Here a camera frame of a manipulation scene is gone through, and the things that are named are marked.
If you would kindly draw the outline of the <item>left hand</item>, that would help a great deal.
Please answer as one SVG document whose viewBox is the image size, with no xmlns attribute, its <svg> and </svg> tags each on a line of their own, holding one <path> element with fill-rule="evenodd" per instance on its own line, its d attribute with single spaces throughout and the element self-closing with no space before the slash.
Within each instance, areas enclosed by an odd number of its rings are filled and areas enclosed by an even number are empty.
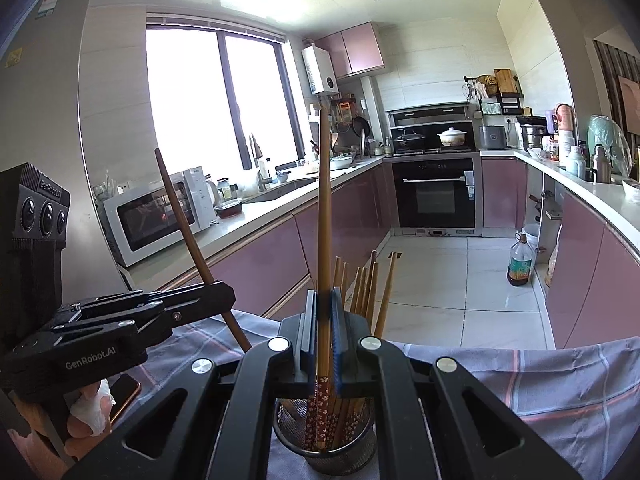
<svg viewBox="0 0 640 480">
<path fill-rule="evenodd" d="M 70 437 L 64 443 L 67 456 L 80 460 L 101 443 L 112 430 L 110 419 L 114 399 L 106 379 L 80 389 L 80 398 L 73 408 L 81 407 L 81 418 L 70 411 L 66 429 Z M 62 458 L 56 456 L 44 443 L 47 437 L 46 420 L 48 414 L 38 404 L 26 403 L 20 399 L 14 402 L 17 413 L 30 428 L 26 437 L 15 429 L 8 429 L 10 442 L 17 448 L 22 459 L 38 479 L 61 479 L 70 469 Z"/>
</svg>

